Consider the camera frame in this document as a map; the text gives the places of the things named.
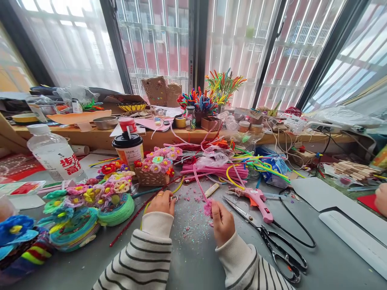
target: child's hand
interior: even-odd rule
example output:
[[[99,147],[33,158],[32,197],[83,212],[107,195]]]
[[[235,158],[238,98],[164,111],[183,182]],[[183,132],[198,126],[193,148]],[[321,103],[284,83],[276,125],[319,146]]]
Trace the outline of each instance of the child's hand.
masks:
[[[379,185],[375,191],[376,199],[375,205],[382,215],[387,217],[387,183]]]
[[[174,216],[176,199],[172,199],[170,202],[169,198],[171,196],[173,196],[173,193],[171,191],[159,191],[158,194],[150,202],[146,213],[160,211]]]
[[[212,200],[214,235],[218,248],[223,246],[235,233],[234,216],[223,204]]]

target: gray table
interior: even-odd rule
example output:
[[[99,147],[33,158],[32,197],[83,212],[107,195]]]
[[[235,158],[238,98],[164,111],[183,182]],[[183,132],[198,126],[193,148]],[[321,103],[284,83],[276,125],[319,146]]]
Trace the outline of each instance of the gray table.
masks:
[[[49,180],[46,172],[40,172],[26,178],[26,180]],[[212,185],[211,181],[204,181],[204,190]],[[227,190],[227,185],[221,186],[213,197],[221,200]],[[260,189],[264,192],[277,193],[275,187],[269,187],[262,182]],[[171,270],[167,289],[224,289],[225,273],[215,253],[213,228],[208,218],[204,217],[203,202],[195,201],[200,190],[195,182],[182,186],[177,193],[179,201],[175,209],[175,221],[171,231],[173,244]],[[149,195],[135,200],[135,212],[141,207]],[[350,247],[337,237],[318,218],[318,212],[305,201],[290,203],[285,201],[290,210],[309,230],[316,240],[317,247],[308,249],[287,236],[281,230],[270,227],[289,239],[308,262],[309,271],[302,275],[298,289],[387,289],[387,281],[362,260]],[[257,219],[262,219],[257,209],[249,209],[248,200],[239,198],[236,202],[241,208],[250,211]],[[297,222],[288,214],[279,201],[268,200],[268,208],[275,220],[294,235],[310,244],[308,236]],[[35,219],[43,216],[42,208],[22,211]],[[113,257],[129,242],[132,232],[139,228],[141,215],[135,219],[129,229],[121,236],[117,243],[110,248],[109,244],[126,225],[113,228],[101,228],[97,238],[79,250],[72,253],[57,252],[47,263],[34,274],[26,277],[7,289],[29,290],[85,290],[91,289],[99,275],[113,259]],[[255,245],[258,252],[273,265],[272,257],[263,244],[256,230],[246,223],[237,213],[234,213],[235,227],[240,236]]]

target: striped sleeve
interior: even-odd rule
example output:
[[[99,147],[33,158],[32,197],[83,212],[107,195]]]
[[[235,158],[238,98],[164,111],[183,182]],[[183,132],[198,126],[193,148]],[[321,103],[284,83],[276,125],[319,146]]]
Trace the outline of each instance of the striped sleeve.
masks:
[[[226,272],[226,289],[294,290],[290,283],[235,232],[215,250]]]
[[[164,290],[171,264],[169,238],[173,216],[154,212],[143,217],[129,244],[106,267],[93,290]]]

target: tape roll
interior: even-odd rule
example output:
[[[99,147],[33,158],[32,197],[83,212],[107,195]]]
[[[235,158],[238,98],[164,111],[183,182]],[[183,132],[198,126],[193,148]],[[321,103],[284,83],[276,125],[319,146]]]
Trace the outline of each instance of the tape roll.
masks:
[[[177,117],[176,120],[176,127],[177,128],[185,128],[185,118],[183,117]]]

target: glue gun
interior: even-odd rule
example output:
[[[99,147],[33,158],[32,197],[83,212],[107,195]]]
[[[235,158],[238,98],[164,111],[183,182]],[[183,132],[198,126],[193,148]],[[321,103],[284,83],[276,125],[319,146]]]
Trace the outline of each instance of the glue gun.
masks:
[[[259,208],[265,223],[271,224],[273,222],[273,215],[264,203],[266,201],[266,196],[261,190],[246,187],[244,190],[232,188],[229,189],[229,191],[233,193],[240,193],[242,196],[247,197],[250,200],[250,206],[256,206]]]

